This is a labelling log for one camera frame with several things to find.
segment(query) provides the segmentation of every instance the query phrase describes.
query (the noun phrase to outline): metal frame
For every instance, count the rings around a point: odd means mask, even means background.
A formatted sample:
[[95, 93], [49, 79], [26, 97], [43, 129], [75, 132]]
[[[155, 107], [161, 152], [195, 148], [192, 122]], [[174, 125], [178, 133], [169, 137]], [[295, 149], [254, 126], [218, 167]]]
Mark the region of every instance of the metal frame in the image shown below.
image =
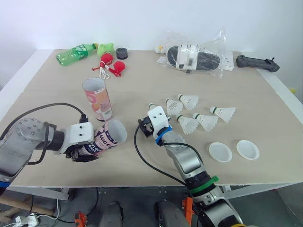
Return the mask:
[[30, 195], [37, 195], [56, 200], [68, 200], [69, 198], [69, 188], [62, 188], [60, 191], [55, 191], [48, 188], [10, 186], [6, 190], [21, 192]]
[[286, 186], [290, 186], [296, 183], [269, 183], [269, 184], [254, 184], [254, 185], [249, 185], [243, 188], [239, 188], [236, 190], [231, 190], [230, 186], [222, 186], [223, 188], [223, 195], [227, 199], [232, 199], [232, 198], [237, 198], [241, 196], [246, 196], [246, 195], [252, 195], [256, 194], [259, 192], [266, 192], [270, 191], [273, 189], [278, 189]]

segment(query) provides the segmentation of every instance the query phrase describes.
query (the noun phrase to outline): red toy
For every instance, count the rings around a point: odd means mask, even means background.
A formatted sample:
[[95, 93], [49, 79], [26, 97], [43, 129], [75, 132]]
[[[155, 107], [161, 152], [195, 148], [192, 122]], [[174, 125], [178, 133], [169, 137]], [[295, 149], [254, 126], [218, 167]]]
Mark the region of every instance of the red toy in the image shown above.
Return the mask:
[[114, 57], [110, 53], [105, 53], [101, 56], [100, 66], [97, 68], [92, 68], [93, 71], [100, 69], [99, 77], [103, 75], [103, 79], [108, 79], [110, 76], [105, 73], [103, 68], [113, 73], [116, 77], [121, 76], [121, 72], [125, 70], [125, 64], [121, 61], [116, 61], [114, 63], [114, 69], [109, 68], [109, 65], [113, 62]]
[[110, 65], [113, 63], [114, 57], [110, 53], [105, 53], [101, 56], [100, 66], [98, 68], [92, 68], [93, 71], [104, 68], [105, 65]]
[[114, 68], [115, 69], [108, 69], [108, 70], [111, 71], [116, 77], [121, 76], [121, 72], [125, 70], [125, 64], [121, 61], [116, 61], [114, 63]]

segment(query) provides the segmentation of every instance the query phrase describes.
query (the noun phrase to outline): black remote controller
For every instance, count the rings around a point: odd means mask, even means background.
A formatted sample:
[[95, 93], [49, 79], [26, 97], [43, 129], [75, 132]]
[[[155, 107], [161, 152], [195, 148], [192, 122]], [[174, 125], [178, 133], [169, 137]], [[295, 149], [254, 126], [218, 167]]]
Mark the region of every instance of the black remote controller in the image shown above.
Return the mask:
[[237, 66], [242, 67], [253, 67], [268, 70], [270, 72], [277, 72], [279, 70], [279, 66], [274, 62], [274, 58], [270, 59], [258, 59], [258, 58], [248, 58], [244, 55], [239, 55], [237, 57]]

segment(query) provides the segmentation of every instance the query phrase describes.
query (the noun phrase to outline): green ring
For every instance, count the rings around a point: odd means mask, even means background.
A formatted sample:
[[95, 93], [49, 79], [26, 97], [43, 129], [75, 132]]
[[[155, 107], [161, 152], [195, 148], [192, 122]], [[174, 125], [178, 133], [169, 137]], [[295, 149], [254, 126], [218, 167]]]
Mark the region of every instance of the green ring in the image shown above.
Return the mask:
[[197, 188], [189, 190], [189, 192], [191, 194], [200, 192], [200, 191], [204, 190], [205, 188], [208, 188], [210, 185], [212, 185], [214, 182], [217, 182], [218, 180], [219, 180], [219, 178], [217, 176], [213, 176], [208, 182], [206, 182], [205, 184], [203, 184]]

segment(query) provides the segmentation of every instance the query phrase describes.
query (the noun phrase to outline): black cable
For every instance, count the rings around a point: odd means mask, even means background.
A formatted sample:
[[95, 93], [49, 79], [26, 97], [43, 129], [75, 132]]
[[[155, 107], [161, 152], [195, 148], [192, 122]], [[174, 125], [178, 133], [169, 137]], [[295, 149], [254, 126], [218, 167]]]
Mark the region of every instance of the black cable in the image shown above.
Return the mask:
[[202, 160], [199, 152], [193, 146], [191, 146], [187, 143], [177, 143], [177, 142], [175, 142], [175, 143], [163, 143], [160, 146], [162, 147], [162, 146], [165, 146], [165, 145], [182, 145], [182, 146], [186, 146], [186, 147], [191, 148], [197, 154], [198, 158], [201, 160], [202, 164], [204, 165], [203, 160]]
[[[90, 210], [90, 212], [86, 215], [87, 217], [95, 210], [95, 208], [97, 207], [97, 204], [98, 204], [98, 201], [99, 201], [99, 191], [98, 191], [98, 188], [96, 188], [96, 193], [97, 193], [97, 199], [96, 199], [96, 202], [95, 202], [95, 205], [94, 207]], [[58, 221], [61, 221], [61, 222], [64, 222], [64, 223], [75, 223], [74, 221], [65, 221], [65, 220], [62, 220], [60, 218], [57, 219]]]
[[97, 192], [97, 199], [96, 199], [96, 203], [93, 207], [93, 209], [91, 209], [91, 211], [86, 215], [87, 217], [94, 211], [94, 209], [96, 208], [98, 201], [99, 201], [99, 192], [98, 192], [98, 188], [96, 188], [96, 192]]
[[72, 108], [74, 108], [75, 110], [79, 111], [79, 113], [84, 116], [85, 113], [82, 112], [82, 110], [80, 110], [78, 107], [72, 105], [72, 104], [69, 104], [69, 103], [51, 103], [51, 104], [47, 104], [47, 105], [43, 105], [43, 106], [39, 106], [39, 107], [36, 107], [34, 109], [31, 109], [29, 111], [26, 111], [25, 113], [19, 115], [18, 117], [16, 117], [7, 127], [6, 129], [4, 130], [4, 132], [1, 134], [1, 137], [0, 137], [0, 140], [4, 139], [5, 135], [8, 133], [9, 129], [18, 121], [20, 120], [22, 117], [34, 112], [34, 111], [37, 111], [37, 110], [41, 110], [41, 109], [44, 109], [44, 108], [47, 108], [47, 107], [50, 107], [50, 106], [55, 106], [55, 105], [67, 105], [67, 106], [70, 106]]
[[40, 156], [40, 158], [39, 158], [38, 161], [29, 162], [28, 165], [39, 164], [40, 162], [42, 162], [42, 160], [43, 160], [43, 158], [45, 156], [45, 153], [46, 153], [46, 150], [47, 150], [47, 145], [48, 145], [49, 123], [48, 122], [44, 122], [43, 124], [45, 125], [45, 136], [44, 136], [43, 150], [42, 150], [41, 156]]
[[32, 213], [33, 205], [34, 205], [34, 195], [32, 195], [32, 204], [30, 205], [30, 210], [27, 216], [29, 216]]
[[136, 141], [136, 139], [137, 139], [137, 133], [138, 133], [139, 128], [140, 128], [140, 126], [138, 125], [138, 127], [137, 127], [137, 129], [136, 129], [136, 131], [135, 131], [135, 133], [134, 133], [134, 147], [135, 147], [135, 149], [136, 149], [136, 151], [137, 151], [139, 157], [142, 159], [142, 161], [143, 161], [146, 165], [148, 165], [150, 168], [156, 170], [157, 172], [159, 172], [159, 173], [161, 173], [161, 174], [163, 174], [163, 175], [165, 175], [165, 176], [168, 176], [168, 177], [170, 177], [171, 179], [174, 179], [175, 181], [179, 182], [180, 184], [186, 186], [186, 184], [185, 184], [183, 181], [181, 181], [181, 180], [179, 180], [178, 178], [176, 178], [176, 177], [174, 177], [174, 176], [172, 176], [172, 175], [170, 175], [170, 174], [168, 174], [168, 173], [165, 173], [165, 172], [163, 172], [162, 170], [160, 170], [160, 169], [158, 169], [158, 168], [152, 166], [150, 163], [148, 163], [148, 162], [143, 158], [143, 156], [141, 155], [141, 153], [140, 153], [140, 151], [139, 151], [139, 149], [138, 149], [137, 141]]
[[56, 225], [57, 219], [55, 220], [55, 222], [53, 223], [53, 225], [51, 227], [54, 227]]

